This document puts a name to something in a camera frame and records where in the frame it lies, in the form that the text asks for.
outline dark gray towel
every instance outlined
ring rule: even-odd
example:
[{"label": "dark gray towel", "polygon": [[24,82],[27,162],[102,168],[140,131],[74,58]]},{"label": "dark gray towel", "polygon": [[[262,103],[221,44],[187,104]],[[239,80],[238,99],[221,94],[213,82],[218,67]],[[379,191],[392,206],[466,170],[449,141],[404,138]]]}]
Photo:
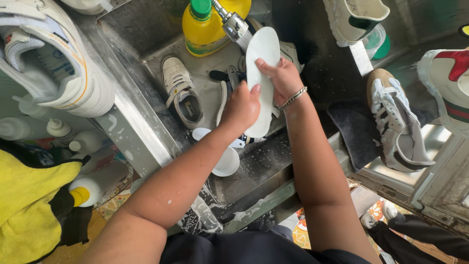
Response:
[{"label": "dark gray towel", "polygon": [[[410,110],[417,116],[421,126],[433,121],[428,111],[413,107]],[[381,150],[373,139],[381,142],[381,136],[370,108],[361,98],[332,102],[327,113],[344,138],[355,173],[379,157]]]}]

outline silver bracelet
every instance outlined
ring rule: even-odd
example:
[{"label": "silver bracelet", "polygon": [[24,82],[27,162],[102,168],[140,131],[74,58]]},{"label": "silver bracelet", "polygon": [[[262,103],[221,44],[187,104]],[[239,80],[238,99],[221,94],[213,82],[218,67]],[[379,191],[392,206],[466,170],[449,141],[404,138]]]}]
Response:
[{"label": "silver bracelet", "polygon": [[298,97],[300,97],[304,92],[308,90],[307,86],[303,86],[298,92],[296,92],[290,99],[288,99],[282,106],[277,107],[279,111],[283,111],[283,109],[287,108],[293,101],[295,101]]}]

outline yellow bottle cap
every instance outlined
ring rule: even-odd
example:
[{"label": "yellow bottle cap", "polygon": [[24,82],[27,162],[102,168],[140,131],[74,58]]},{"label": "yellow bottle cap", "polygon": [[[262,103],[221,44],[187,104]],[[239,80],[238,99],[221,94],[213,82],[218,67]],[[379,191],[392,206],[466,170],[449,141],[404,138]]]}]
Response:
[{"label": "yellow bottle cap", "polygon": [[77,207],[83,203],[85,203],[90,198],[90,192],[85,187],[77,187],[69,193],[73,196],[75,200],[75,204],[73,207]]}]

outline faucet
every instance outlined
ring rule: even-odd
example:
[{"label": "faucet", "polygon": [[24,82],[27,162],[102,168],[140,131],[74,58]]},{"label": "faucet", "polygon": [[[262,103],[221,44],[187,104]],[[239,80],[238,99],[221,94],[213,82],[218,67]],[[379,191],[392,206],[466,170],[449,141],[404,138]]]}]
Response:
[{"label": "faucet", "polygon": [[221,6],[218,0],[212,0],[212,6],[218,12],[223,23],[223,30],[232,42],[238,44],[244,53],[248,49],[252,34],[249,32],[248,24],[236,12],[228,12]]}]

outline hand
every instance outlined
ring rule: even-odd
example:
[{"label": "hand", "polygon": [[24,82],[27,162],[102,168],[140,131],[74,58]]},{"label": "hand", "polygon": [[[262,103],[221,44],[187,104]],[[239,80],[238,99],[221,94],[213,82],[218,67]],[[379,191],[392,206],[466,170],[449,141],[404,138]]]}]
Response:
[{"label": "hand", "polygon": [[293,62],[281,56],[277,67],[269,66],[261,58],[256,60],[259,70],[272,78],[275,91],[273,100],[278,106],[283,105],[293,94],[303,88],[300,74]]},{"label": "hand", "polygon": [[259,117],[260,94],[260,85],[255,85],[249,91],[246,81],[242,81],[228,98],[219,127],[229,127],[229,131],[233,132],[235,137],[241,136]]}]

